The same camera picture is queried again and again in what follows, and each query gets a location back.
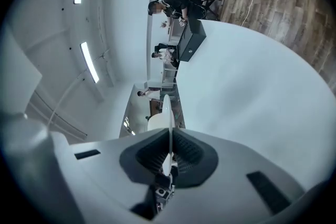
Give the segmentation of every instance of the black box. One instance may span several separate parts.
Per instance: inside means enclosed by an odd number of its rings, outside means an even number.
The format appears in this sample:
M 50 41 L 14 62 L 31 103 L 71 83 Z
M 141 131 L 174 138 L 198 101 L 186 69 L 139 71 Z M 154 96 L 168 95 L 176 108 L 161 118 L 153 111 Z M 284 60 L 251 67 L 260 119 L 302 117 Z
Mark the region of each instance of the black box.
M 177 45 L 179 60 L 188 62 L 205 38 L 202 22 L 196 19 L 188 19 L 188 24 L 184 28 Z

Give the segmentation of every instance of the black hair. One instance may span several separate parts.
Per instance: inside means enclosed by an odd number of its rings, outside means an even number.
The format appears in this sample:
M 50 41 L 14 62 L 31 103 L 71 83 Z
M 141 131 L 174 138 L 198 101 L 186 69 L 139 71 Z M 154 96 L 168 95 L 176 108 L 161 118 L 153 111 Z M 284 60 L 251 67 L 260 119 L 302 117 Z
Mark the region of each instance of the black hair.
M 153 15 L 153 9 L 157 5 L 159 0 L 151 1 L 148 4 L 148 15 L 152 16 Z

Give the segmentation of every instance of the black shirt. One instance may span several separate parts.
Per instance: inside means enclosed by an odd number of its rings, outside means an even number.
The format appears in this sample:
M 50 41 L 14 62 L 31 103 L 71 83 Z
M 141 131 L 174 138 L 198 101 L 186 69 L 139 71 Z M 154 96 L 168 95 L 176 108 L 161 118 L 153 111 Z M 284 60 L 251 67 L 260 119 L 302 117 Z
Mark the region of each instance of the black shirt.
M 182 10 L 188 7 L 189 0 L 163 0 L 163 5 L 170 5 L 163 12 L 167 17 L 180 18 L 182 16 Z

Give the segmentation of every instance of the round table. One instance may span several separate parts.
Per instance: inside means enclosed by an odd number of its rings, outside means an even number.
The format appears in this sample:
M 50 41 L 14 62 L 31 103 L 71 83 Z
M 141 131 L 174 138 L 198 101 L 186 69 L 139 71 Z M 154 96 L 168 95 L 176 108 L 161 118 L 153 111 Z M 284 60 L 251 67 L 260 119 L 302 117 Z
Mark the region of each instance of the round table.
M 336 99 L 286 46 L 253 30 L 203 20 L 206 39 L 177 74 L 187 129 L 244 144 L 305 189 L 335 161 Z

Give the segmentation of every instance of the wooden floor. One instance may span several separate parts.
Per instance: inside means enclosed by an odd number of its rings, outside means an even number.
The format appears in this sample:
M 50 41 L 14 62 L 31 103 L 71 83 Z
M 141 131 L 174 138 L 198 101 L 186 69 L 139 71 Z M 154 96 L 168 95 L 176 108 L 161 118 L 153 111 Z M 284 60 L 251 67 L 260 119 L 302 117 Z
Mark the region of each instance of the wooden floor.
M 221 21 L 241 25 L 250 2 L 222 0 L 215 9 Z M 254 0 L 244 27 L 295 51 L 336 94 L 336 24 L 327 0 Z

